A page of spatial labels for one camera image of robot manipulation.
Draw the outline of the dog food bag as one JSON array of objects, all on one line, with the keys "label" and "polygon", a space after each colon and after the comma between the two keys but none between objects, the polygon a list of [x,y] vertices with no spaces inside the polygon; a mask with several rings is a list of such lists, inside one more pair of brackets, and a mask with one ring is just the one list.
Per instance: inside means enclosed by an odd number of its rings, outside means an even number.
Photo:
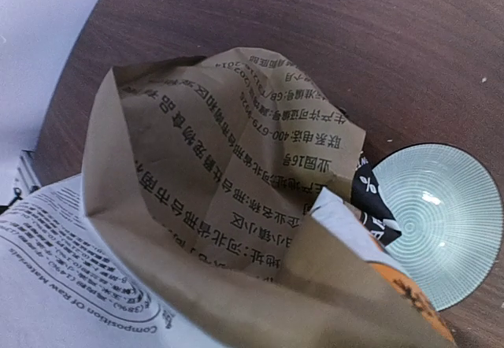
[{"label": "dog food bag", "polygon": [[111,68],[80,174],[1,216],[2,346],[454,346],[354,200],[364,140],[270,50]]}]

